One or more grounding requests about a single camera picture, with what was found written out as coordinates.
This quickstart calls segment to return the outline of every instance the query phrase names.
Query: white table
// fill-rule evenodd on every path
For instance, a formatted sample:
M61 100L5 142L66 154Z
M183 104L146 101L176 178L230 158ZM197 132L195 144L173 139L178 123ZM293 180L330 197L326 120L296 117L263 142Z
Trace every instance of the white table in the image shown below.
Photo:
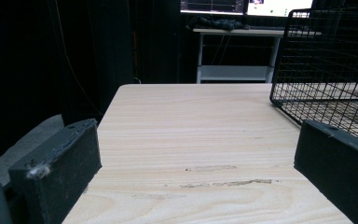
M216 30L216 29L193 29L200 33L199 62L197 70L197 83L202 80L264 80L270 83L272 80L275 60L280 40L284 31L277 30ZM242 36L269 36L274 37L272 52L269 55L269 63L266 66L236 66L236 65L203 65L203 38L205 35L242 35Z

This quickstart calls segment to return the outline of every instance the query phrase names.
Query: monitor screen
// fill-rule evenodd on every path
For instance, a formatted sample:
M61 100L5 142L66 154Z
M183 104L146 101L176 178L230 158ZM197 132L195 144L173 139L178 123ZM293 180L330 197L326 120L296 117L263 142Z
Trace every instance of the monitor screen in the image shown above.
M181 0L182 13L243 15L248 0Z
M312 0L247 0L250 16L287 17L293 9L311 8Z

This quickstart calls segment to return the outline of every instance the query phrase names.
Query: wire cage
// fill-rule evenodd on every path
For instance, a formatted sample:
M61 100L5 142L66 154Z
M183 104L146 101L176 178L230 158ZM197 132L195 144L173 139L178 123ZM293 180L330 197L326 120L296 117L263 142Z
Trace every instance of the wire cage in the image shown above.
M358 6L290 12L269 98L358 137Z

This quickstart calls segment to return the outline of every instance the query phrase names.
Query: desk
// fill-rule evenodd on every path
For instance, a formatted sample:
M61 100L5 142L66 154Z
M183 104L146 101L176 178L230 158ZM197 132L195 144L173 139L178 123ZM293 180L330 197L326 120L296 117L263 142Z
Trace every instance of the desk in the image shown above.
M299 127L270 84L128 85L103 168L65 223L350 223L293 168Z
M202 80L265 80L271 82L278 47L284 31L277 30L215 30L194 29L200 33L199 62L197 70L197 83ZM203 37L205 35L243 35L243 36L270 36L274 37L272 52L269 55L269 64L266 66L222 66L202 65Z

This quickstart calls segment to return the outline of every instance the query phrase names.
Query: keyboard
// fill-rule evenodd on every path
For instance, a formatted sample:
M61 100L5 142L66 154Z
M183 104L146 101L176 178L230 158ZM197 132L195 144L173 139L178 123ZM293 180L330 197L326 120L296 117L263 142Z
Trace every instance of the keyboard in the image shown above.
M282 26L250 26L250 30L278 30L284 31L284 27Z

